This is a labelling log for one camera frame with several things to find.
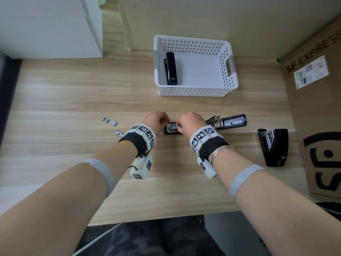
white plastic basket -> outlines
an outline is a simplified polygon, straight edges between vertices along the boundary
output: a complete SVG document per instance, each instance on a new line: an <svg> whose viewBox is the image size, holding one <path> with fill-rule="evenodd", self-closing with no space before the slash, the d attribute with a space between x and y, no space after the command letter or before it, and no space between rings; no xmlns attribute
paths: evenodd
<svg viewBox="0 0 341 256"><path fill-rule="evenodd" d="M167 52L174 52L176 86L167 85L164 66ZM157 35L154 74L159 95L223 97L238 87L231 45L224 40Z"/></svg>

black wrist strap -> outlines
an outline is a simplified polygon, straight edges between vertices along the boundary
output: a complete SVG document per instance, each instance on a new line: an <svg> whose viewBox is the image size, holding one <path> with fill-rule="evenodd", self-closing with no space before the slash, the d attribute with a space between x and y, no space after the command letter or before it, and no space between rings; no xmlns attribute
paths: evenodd
<svg viewBox="0 0 341 256"><path fill-rule="evenodd" d="M229 144L221 137L214 137L207 140L204 144L202 144L202 147L200 148L200 158L204 158L208 161L208 157L210 156L210 154L213 153L215 149L223 145Z"/></svg>
<svg viewBox="0 0 341 256"><path fill-rule="evenodd" d="M137 134L137 133L127 133L124 137L121 138L120 141L130 141L134 144L134 146L136 146L137 149L137 156L136 157L141 157L145 151L147 150L147 143L146 141L143 139L143 136Z"/></svg>

black stapler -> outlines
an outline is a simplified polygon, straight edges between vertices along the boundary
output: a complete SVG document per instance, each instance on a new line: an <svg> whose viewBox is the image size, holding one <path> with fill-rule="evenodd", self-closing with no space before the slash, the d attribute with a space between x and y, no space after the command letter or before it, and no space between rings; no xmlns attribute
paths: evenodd
<svg viewBox="0 0 341 256"><path fill-rule="evenodd" d="M275 130L258 129L259 141L266 166L281 167L288 156L289 137L288 130L284 128Z"/></svg>
<svg viewBox="0 0 341 256"><path fill-rule="evenodd" d="M226 118L221 118L219 115L217 115L206 120L206 122L208 125L214 126L217 130L240 128L247 125L245 114ZM176 122L169 122L168 125L164 128L163 133L165 135L180 134L177 129Z"/></svg>

person's left hand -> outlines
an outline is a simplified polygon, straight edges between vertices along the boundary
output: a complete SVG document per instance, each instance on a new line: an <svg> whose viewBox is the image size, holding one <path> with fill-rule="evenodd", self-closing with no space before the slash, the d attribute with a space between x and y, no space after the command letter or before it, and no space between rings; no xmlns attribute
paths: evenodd
<svg viewBox="0 0 341 256"><path fill-rule="evenodd" d="M156 135L158 135L165 126L168 125L169 116L164 111L156 111L152 112L145 116L142 121L142 124L146 124L151 127Z"/></svg>

wood grain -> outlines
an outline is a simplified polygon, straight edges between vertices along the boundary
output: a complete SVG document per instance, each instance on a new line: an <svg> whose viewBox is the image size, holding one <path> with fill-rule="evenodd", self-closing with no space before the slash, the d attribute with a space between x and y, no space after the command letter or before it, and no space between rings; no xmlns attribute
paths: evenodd
<svg viewBox="0 0 341 256"><path fill-rule="evenodd" d="M221 133L238 152L262 166L257 129L287 128L286 165L267 170L308 195L281 68L275 60L236 58L240 86L223 98L161 97L154 83L152 51L126 50L123 30L111 20L118 14L115 9L115 0L102 8L103 59L23 62L0 151L0 213L116 143L114 130L124 133L152 111L166 111L171 120L187 111L204 118L244 113L246 127ZM103 123L104 117L117 121L117 126ZM154 164L148 179L134 180L127 171L90 225L239 210L218 178L207 179L183 136L160 134L151 153Z"/></svg>

